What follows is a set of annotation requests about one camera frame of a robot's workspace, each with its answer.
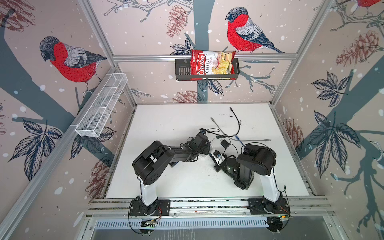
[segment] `bird wing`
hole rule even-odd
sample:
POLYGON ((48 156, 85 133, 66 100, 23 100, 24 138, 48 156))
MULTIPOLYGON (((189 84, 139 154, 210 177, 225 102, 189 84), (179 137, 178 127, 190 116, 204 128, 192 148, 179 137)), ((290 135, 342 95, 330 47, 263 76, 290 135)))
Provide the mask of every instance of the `bird wing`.
POLYGON ((99 54, 86 51, 84 48, 72 47, 64 43, 68 57, 64 64, 71 68, 82 68, 92 63, 107 59, 99 54))
POLYGON ((248 18, 247 23, 244 26, 235 28, 237 34, 240 35, 242 39, 253 41, 263 33, 263 30, 254 24, 251 18, 248 18))

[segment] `white mesh shelf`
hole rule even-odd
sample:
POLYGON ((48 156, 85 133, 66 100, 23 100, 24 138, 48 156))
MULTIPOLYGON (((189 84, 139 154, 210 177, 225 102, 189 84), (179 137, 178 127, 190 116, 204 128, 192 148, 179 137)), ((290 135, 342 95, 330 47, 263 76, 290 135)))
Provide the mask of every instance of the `white mesh shelf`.
POLYGON ((113 73, 98 93, 75 131, 81 137, 99 137, 109 115, 122 93, 127 76, 124 73, 113 73))

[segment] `white tabletop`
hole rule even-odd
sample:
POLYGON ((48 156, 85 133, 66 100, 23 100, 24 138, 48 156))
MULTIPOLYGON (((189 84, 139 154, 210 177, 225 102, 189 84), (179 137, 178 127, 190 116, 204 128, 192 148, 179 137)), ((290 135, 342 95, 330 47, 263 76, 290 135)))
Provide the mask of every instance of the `white tabletop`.
MULTIPOLYGON (((288 196, 305 196, 308 191, 285 144, 279 127, 268 104, 161 104, 139 105, 135 112, 118 165, 115 169, 107 198, 132 198, 140 194, 140 183, 132 167, 133 160, 153 141, 168 146, 179 146, 187 138, 194 137, 199 128, 216 128, 211 117, 228 135, 237 132, 238 124, 233 111, 241 122, 238 137, 247 139, 271 139, 265 141, 276 154, 276 182, 280 190, 286 185, 288 196)), ((207 133, 210 140, 213 134, 207 133)), ((221 153, 221 139, 211 145, 221 153)), ((232 141, 240 151, 241 143, 232 141)), ((237 155, 233 146, 226 155, 237 155)), ((223 172, 216 172, 210 158, 197 162, 179 162, 168 166, 155 182, 158 197, 255 197, 262 196, 263 189, 258 175, 248 190, 240 190, 223 172)))

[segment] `black metal shelf basket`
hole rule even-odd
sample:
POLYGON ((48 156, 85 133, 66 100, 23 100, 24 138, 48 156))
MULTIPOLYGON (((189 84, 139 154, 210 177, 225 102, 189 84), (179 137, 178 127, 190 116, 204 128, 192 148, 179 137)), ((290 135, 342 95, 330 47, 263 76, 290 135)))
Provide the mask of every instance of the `black metal shelf basket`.
POLYGON ((235 70, 235 74, 208 74, 208 75, 191 75, 191 59, 176 59, 175 74, 178 81, 189 81, 192 78, 202 78, 202 80, 228 80, 222 78, 235 78, 237 79, 240 73, 239 60, 234 58, 232 61, 232 67, 235 70))

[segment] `red bird breast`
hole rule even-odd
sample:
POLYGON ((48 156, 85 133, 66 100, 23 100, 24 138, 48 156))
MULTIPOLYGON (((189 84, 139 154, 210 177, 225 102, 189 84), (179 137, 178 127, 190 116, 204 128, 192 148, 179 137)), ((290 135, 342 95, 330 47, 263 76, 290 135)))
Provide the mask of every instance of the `red bird breast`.
POLYGON ((71 68, 64 64, 68 57, 67 49, 62 42, 57 43, 53 52, 55 53, 55 61, 51 63, 59 70, 59 72, 72 82, 87 82, 96 72, 96 63, 89 64, 82 68, 71 68))
POLYGON ((252 43, 250 41, 242 39, 237 33, 236 28, 244 26, 248 21, 248 15, 240 15, 236 18, 236 20, 231 23, 228 22, 228 31, 227 37, 228 41, 234 46, 238 51, 254 51, 257 48, 262 47, 261 44, 252 43))

